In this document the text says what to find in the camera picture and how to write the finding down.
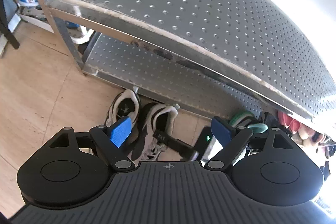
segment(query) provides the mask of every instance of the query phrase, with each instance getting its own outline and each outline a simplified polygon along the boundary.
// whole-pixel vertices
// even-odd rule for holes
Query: wooden floor
[[[7,46],[0,59],[0,211],[12,216],[24,205],[16,183],[20,166],[63,127],[87,131],[102,124],[117,86],[84,76],[62,41],[21,22],[18,50]],[[194,144],[209,120],[179,110],[173,136]],[[168,150],[161,160],[178,160]]]

